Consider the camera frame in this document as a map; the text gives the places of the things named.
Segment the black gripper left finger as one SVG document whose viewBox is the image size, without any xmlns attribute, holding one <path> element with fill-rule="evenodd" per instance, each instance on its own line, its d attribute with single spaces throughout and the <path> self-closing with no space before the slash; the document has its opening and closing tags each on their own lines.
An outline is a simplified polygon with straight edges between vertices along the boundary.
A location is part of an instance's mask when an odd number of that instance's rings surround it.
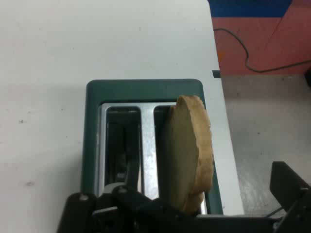
<svg viewBox="0 0 311 233">
<path fill-rule="evenodd" d="M 59 233 L 192 233 L 197 220 L 128 186 L 112 193 L 70 195 L 57 228 Z"/>
</svg>

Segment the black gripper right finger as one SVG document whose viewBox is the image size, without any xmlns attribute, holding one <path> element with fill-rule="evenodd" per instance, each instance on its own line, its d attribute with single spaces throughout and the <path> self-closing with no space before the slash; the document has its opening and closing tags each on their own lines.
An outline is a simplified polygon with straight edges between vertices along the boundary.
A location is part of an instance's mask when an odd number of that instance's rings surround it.
<svg viewBox="0 0 311 233">
<path fill-rule="evenodd" d="M 286 215 L 277 233 L 309 233 L 311 231 L 311 186 L 285 162 L 273 162 L 270 191 Z"/>
</svg>

